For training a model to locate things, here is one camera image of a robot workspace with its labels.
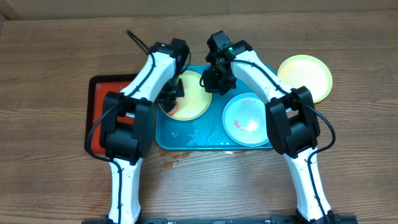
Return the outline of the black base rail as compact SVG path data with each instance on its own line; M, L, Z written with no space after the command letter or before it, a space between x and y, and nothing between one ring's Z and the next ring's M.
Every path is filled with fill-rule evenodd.
M106 224L113 223L111 220L97 220L81 222L82 224ZM166 218L139 218L140 224L295 224L305 223L296 215L273 215L270 218L234 218L234 219L184 219L167 220ZM329 223L336 224L358 224L356 216L332 215Z

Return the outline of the blue plastic tray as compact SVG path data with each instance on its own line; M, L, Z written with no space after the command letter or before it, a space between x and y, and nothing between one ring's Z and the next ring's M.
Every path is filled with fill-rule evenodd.
M202 75L206 70L204 65L191 65L189 71ZM179 121L168 117L160 108L156 111L155 139L158 145L167 150L250 150L270 149L270 142L259 147L242 146L234 142L223 127L223 110L234 96L242 93L254 93L241 80L236 81L236 88L221 96L212 93L209 108L198 118L189 121Z

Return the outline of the light blue plate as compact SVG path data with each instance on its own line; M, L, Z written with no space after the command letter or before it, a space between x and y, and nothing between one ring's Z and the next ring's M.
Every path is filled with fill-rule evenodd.
M242 93L229 100L222 122L227 135L242 146L259 147L269 142L265 104L255 93Z

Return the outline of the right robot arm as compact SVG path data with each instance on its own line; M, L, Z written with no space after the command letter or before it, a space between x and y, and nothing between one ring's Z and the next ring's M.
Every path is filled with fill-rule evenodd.
M337 223L320 178L318 121L325 117L315 109L312 94L304 86L293 88L265 66L244 40L232 43L221 30L207 41L200 85L209 93L226 94L243 81L265 106L267 135L272 147L285 157L297 195L297 223Z

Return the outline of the red black tray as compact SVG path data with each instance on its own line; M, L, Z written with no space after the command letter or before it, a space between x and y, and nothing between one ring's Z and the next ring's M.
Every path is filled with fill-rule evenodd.
M120 92L127 87L137 74L122 74L122 75L98 75L90 79L88 87L88 104L86 113L86 133L85 139L92 129L92 126L102 116L103 100L109 91ZM134 124L134 118L125 116L118 117L118 121L127 124ZM99 125L92 137L92 151L95 154L104 154L105 149L100 146L100 128Z

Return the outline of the yellow-green plate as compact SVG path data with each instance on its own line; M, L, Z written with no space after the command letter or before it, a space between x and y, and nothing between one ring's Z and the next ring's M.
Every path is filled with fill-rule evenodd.
M178 111L173 116L167 116L179 121L193 120L200 117L209 108L212 94L207 93L200 86L201 75L199 73L187 70L180 75L180 78L185 95L176 99L179 105ZM159 106L164 112L162 104L159 104Z
M324 100L331 92L333 78L329 68L310 55L294 55L280 65L277 76L289 85L310 90L313 101Z

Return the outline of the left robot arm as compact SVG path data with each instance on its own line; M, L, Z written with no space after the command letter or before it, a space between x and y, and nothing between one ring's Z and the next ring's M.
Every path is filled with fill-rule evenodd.
M154 139L155 104L159 101L171 110L184 96L179 75L189 54L186 42L157 42L147 51L147 62L136 78L121 91L108 92L103 101L99 144L112 172L107 223L139 222L139 178Z

